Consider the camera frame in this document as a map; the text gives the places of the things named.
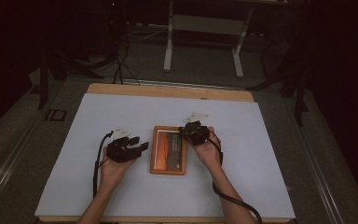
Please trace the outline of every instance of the black glove device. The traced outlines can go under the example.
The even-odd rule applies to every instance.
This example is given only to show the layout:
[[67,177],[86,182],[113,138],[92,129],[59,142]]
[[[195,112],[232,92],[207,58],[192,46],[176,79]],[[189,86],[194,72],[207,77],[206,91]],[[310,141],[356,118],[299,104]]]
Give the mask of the black glove device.
[[179,127],[179,133],[193,146],[204,144],[209,138],[209,130],[201,126],[199,121],[187,123],[185,128]]
[[139,143],[139,137],[130,139],[129,137],[119,138],[107,145],[106,156],[115,162],[131,161],[142,156],[142,152],[147,150],[149,143],[143,143],[138,147],[128,148]]

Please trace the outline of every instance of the person's left hand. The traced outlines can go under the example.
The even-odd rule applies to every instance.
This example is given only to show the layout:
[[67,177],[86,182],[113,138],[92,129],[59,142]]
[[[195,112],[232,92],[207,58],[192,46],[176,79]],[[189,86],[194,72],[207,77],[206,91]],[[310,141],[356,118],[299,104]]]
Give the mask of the person's left hand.
[[103,148],[103,159],[101,162],[101,184],[100,189],[113,190],[121,182],[124,174],[129,167],[136,161],[125,161],[117,163],[107,158],[106,156],[107,147]]

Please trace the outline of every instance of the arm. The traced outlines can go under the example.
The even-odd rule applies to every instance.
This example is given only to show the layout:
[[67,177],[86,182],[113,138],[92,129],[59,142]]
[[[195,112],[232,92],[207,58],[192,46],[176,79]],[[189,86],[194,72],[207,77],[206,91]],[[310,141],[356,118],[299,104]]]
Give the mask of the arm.
[[[208,128],[211,132],[214,132],[213,127]],[[211,134],[211,140],[219,146],[219,140],[214,134]],[[215,146],[207,141],[206,143],[199,146],[192,146],[197,153],[200,161],[206,166],[211,174],[212,180],[215,186],[224,194],[243,201],[238,192],[234,189],[228,180],[223,168],[220,165],[220,155]],[[222,205],[225,222],[227,224],[246,223],[254,224],[255,220],[252,217],[248,209],[241,207],[235,203],[229,202],[225,199],[220,198]]]
[[89,207],[83,213],[77,224],[99,224],[100,218],[109,203],[114,190],[121,182],[128,168],[135,162],[126,161],[117,163],[107,160],[106,147],[103,149],[103,161],[101,165],[101,183],[95,198],[89,204]]

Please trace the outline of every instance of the table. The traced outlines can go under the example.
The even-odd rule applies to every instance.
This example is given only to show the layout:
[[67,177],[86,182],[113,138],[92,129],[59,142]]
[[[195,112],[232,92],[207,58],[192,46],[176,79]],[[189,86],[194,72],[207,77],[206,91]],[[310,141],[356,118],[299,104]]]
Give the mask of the table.
[[249,22],[253,16],[255,6],[270,5],[270,6],[279,6],[279,7],[288,7],[290,5],[287,1],[277,1],[277,0],[231,0],[226,1],[226,4],[236,3],[239,6],[243,7],[243,4],[248,5],[247,11],[244,13],[247,14],[244,21],[237,20],[227,20],[227,19],[217,19],[217,18],[207,18],[207,17],[197,17],[197,16],[188,16],[188,15],[179,15],[173,13],[173,3],[174,0],[170,1],[170,11],[168,19],[168,42],[167,48],[165,51],[164,66],[163,70],[165,72],[171,71],[172,63],[172,32],[173,30],[187,30],[187,31],[196,31],[196,32],[206,32],[214,34],[223,34],[223,35],[237,35],[239,41],[237,46],[232,49],[232,57],[234,62],[234,67],[237,77],[243,77],[243,71],[241,66],[240,52],[242,48],[243,41],[246,37],[246,33],[249,27]]
[[[287,222],[294,218],[267,130],[250,92],[111,84],[89,86],[35,215],[43,221],[76,221],[81,216],[92,200],[98,146],[116,125],[125,126],[131,136],[140,136],[141,143],[151,143],[155,125],[184,126],[183,116],[191,112],[211,115],[202,124],[213,125],[223,142],[223,167],[242,198],[263,220]],[[239,144],[238,139],[246,144]],[[193,150],[187,150],[186,174],[181,176],[150,174],[150,154],[149,148],[127,172],[102,221],[224,221],[212,179]]]

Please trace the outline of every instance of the white board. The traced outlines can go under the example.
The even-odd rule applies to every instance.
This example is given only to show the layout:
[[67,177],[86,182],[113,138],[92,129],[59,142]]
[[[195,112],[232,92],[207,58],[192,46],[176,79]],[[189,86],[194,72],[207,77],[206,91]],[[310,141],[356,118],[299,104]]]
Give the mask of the white board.
[[98,147],[124,127],[149,149],[126,173],[105,216],[222,217],[212,179],[192,148],[185,175],[149,173],[154,126],[184,126],[192,112],[210,115],[202,125],[214,126],[221,139],[223,168],[240,196],[261,217],[295,217],[257,103],[103,94],[84,95],[35,215],[81,216],[92,199]]

